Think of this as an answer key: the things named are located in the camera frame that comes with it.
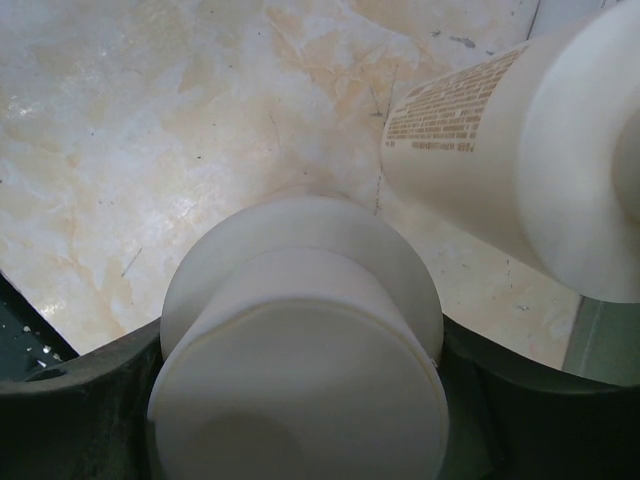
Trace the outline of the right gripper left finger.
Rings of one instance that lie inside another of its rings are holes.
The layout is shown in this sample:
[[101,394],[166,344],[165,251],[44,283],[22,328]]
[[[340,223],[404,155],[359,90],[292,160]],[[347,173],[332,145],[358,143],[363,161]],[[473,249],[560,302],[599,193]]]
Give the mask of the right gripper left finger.
[[153,321],[1,384],[4,479],[149,479],[146,412],[162,366]]

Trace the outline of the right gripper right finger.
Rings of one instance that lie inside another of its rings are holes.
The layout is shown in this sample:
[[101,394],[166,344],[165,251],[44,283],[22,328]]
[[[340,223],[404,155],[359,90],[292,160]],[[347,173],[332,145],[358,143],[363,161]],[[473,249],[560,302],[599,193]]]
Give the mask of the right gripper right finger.
[[639,388],[559,371],[450,318],[442,479],[636,479]]

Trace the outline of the green canvas bag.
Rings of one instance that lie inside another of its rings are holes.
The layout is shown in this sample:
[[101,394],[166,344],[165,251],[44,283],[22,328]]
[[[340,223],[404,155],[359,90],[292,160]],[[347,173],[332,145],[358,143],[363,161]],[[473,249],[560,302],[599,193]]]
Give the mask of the green canvas bag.
[[583,297],[562,370],[611,385],[638,385],[639,318],[638,304]]

